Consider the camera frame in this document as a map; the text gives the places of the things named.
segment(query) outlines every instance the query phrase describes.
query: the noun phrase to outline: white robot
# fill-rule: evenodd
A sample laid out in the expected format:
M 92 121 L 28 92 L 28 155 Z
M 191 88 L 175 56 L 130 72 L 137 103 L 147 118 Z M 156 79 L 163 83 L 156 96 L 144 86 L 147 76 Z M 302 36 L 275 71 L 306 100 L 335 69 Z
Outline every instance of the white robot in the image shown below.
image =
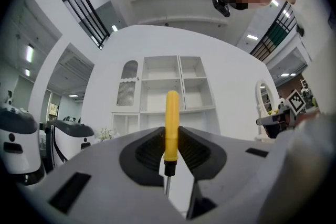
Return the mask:
M 95 139 L 91 127 L 70 121 L 48 121 L 45 133 L 47 172 L 57 168 L 84 148 L 94 144 Z
M 32 115 L 3 104 L 0 108 L 0 156 L 13 180 L 34 188 L 45 178 L 38 140 L 38 125 Z

